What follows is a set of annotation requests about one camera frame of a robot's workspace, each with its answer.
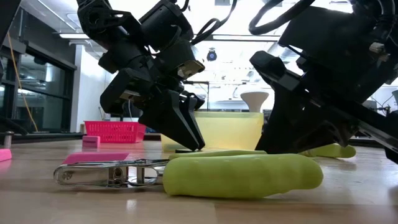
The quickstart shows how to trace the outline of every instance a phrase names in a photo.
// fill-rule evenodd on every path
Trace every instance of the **yellow container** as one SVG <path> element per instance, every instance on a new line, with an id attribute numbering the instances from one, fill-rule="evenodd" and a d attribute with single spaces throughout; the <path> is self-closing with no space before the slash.
<path id="1" fill-rule="evenodd" d="M 195 112 L 195 117 L 208 150 L 254 150 L 264 124 L 262 113 Z M 161 138 L 165 152 L 186 149 L 164 135 Z"/>

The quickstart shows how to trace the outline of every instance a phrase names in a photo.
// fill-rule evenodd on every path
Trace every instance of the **ceiling light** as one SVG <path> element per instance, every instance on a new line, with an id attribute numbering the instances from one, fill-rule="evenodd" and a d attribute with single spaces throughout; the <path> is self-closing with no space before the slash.
<path id="1" fill-rule="evenodd" d="M 213 35 L 213 40 L 240 40 L 240 41 L 263 41 L 263 42 L 277 42 L 279 35 Z"/>
<path id="2" fill-rule="evenodd" d="M 60 34 L 63 39 L 90 39 L 86 34 Z"/>

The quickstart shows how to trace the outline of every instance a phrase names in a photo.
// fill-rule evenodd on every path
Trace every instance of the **pink sponge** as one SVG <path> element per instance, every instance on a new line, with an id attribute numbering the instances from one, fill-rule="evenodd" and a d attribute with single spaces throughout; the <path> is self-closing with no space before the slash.
<path id="1" fill-rule="evenodd" d="M 77 162 L 104 162 L 123 161 L 129 152 L 76 152 L 70 154 L 62 164 L 74 164 Z"/>
<path id="2" fill-rule="evenodd" d="M 9 149 L 0 149 L 0 162 L 6 161 L 12 158 L 11 150 Z"/>
<path id="3" fill-rule="evenodd" d="M 100 146 L 101 138 L 99 136 L 83 136 L 83 147 L 94 147 Z"/>

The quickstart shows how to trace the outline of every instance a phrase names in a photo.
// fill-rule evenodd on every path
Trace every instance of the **black robotic arm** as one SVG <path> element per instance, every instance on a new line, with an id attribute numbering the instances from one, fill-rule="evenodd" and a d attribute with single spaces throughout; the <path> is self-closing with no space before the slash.
<path id="1" fill-rule="evenodd" d="M 275 21 L 256 27 L 281 2 L 268 1 L 249 31 L 261 35 L 290 21 L 279 44 L 300 54 L 297 65 L 305 74 L 287 70 L 281 59 L 266 52 L 252 57 L 254 68 L 275 90 L 274 109 L 256 150 L 278 154 L 333 142 L 346 146 L 360 130 L 385 145 L 394 159 L 398 126 L 393 124 L 398 124 L 398 117 L 381 116 L 361 104 L 398 76 L 396 2 L 352 0 L 354 13 L 348 14 L 310 7 L 313 0 L 301 0 Z M 189 149 L 201 149 L 205 143 L 193 110 L 204 101 L 184 91 L 181 81 L 205 69 L 195 58 L 193 45 L 229 16 L 210 20 L 193 39 L 182 14 L 186 7 L 179 8 L 175 1 L 159 1 L 139 20 L 129 12 L 112 10 L 107 0 L 78 3 L 83 31 L 108 50 L 99 64 L 111 73 L 119 71 L 101 95 L 105 112 L 122 113 L 122 104 L 131 100 L 143 110 L 140 123 Z"/>

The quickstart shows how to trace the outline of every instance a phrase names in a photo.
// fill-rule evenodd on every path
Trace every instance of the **table surface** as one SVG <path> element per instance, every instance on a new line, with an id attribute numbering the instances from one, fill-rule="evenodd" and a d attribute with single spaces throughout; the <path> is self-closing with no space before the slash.
<path id="1" fill-rule="evenodd" d="M 98 150 L 128 151 L 132 159 L 168 156 L 151 141 Z M 357 147 L 352 159 L 316 158 L 325 176 L 320 187 L 261 200 L 170 197 L 162 187 L 58 186 L 54 169 L 81 151 L 81 141 L 13 145 L 14 158 L 0 162 L 0 223 L 398 223 L 398 165 L 382 149 Z"/>

